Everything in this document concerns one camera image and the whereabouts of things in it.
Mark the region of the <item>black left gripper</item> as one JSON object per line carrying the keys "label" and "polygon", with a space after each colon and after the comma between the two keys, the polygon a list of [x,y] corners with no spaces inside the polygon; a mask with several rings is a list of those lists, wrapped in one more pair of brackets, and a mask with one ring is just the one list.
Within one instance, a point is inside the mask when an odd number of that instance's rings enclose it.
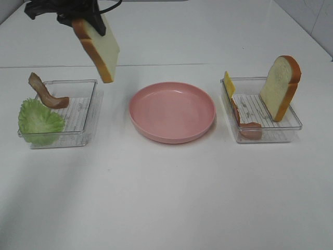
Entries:
{"label": "black left gripper", "polygon": [[57,21],[71,26],[72,21],[84,19],[98,32],[106,34],[106,27],[100,13],[97,11],[97,1],[28,1],[24,12],[34,20],[37,16],[46,13],[56,13]]}

